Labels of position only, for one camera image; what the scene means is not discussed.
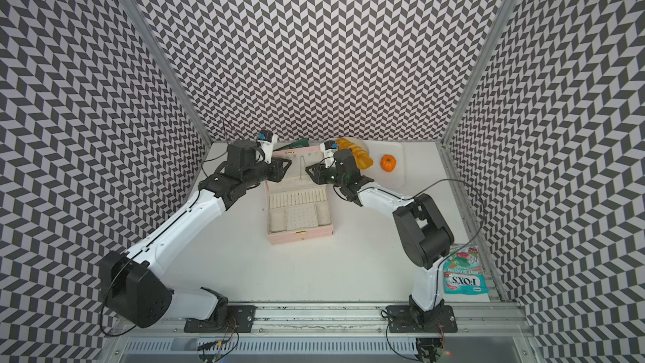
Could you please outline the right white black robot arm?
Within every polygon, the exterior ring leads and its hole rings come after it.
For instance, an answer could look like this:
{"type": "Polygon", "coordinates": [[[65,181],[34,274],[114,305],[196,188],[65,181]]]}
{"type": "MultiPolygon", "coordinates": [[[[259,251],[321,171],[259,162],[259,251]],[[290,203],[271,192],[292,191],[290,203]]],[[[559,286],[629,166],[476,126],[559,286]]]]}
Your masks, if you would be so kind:
{"type": "Polygon", "coordinates": [[[436,319],[444,309],[440,284],[455,237],[432,197],[404,196],[381,186],[361,173],[349,150],[324,157],[306,173],[318,185],[335,187],[343,200],[393,220],[406,256],[418,268],[409,297],[411,319],[418,326],[436,319]]]}

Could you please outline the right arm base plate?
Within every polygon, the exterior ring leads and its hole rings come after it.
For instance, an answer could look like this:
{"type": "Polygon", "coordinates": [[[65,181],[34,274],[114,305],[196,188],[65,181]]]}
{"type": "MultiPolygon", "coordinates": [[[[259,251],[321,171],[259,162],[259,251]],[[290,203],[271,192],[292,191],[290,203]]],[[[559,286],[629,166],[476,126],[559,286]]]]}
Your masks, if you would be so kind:
{"type": "Polygon", "coordinates": [[[381,311],[381,315],[388,321],[389,331],[394,334],[458,332],[455,313],[451,306],[444,304],[429,312],[409,305],[388,305],[381,311]]]}

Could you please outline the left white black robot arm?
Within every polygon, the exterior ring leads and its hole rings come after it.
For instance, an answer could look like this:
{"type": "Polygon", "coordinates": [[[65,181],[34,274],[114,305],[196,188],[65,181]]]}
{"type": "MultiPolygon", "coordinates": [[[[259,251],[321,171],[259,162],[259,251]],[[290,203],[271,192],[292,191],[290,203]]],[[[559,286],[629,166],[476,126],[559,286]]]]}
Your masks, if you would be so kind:
{"type": "Polygon", "coordinates": [[[275,158],[276,134],[228,144],[226,161],[198,184],[196,193],[165,223],[124,252],[100,260],[101,309],[111,309],[134,326],[161,319],[193,319],[222,329],[228,324],[228,299],[213,289],[168,287],[162,281],[171,262],[216,218],[265,181],[278,183],[291,161],[275,158]]]}

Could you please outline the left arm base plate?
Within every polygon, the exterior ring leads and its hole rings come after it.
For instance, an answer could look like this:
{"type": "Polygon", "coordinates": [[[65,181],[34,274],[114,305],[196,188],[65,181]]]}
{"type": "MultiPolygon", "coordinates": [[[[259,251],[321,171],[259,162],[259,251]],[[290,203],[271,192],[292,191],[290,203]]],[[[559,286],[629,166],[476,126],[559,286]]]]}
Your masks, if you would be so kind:
{"type": "Polygon", "coordinates": [[[223,333],[225,329],[234,329],[237,333],[246,334],[252,331],[257,307],[253,304],[228,305],[224,310],[216,308],[209,319],[187,319],[184,332],[193,334],[223,333]]]}

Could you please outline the pink jewelry box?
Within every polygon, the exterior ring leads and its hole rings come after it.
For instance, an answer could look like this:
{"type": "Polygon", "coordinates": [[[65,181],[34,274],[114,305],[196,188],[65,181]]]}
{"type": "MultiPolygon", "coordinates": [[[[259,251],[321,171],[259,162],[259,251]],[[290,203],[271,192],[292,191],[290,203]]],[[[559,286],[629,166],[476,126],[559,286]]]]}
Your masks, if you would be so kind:
{"type": "Polygon", "coordinates": [[[275,151],[272,157],[292,160],[282,181],[265,182],[268,229],[273,245],[312,240],[334,234],[327,188],[315,184],[305,169],[323,159],[317,146],[275,151]]]}

